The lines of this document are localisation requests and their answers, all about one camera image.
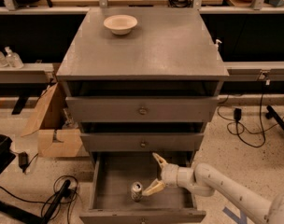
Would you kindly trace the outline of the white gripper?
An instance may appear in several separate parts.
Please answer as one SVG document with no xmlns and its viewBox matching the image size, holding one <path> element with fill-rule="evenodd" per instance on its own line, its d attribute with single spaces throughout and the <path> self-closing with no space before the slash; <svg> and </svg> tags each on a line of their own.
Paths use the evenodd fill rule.
<svg viewBox="0 0 284 224">
<path fill-rule="evenodd" d="M 155 179 L 146 189 L 142 191 L 143 196 L 150 196 L 162 191 L 165 186 L 175 188 L 187 188 L 194 183 L 193 169 L 189 167 L 179 167 L 168 162 L 158 153 L 152 153 L 153 158 L 162 169 L 162 180 Z"/>
</svg>

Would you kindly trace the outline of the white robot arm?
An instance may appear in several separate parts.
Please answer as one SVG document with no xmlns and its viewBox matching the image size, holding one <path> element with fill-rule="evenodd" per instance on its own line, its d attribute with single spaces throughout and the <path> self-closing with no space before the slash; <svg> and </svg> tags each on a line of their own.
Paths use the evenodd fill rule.
<svg viewBox="0 0 284 224">
<path fill-rule="evenodd" d="M 284 192 L 268 201 L 252 190 L 233 181 L 216 168 L 199 163 L 194 168 L 168 163 L 157 153 L 153 158 L 161 168 L 161 179 L 155 179 L 142 191 L 150 196 L 164 188 L 184 188 L 191 194 L 210 197 L 215 191 L 222 194 L 255 224 L 284 224 Z"/>
</svg>

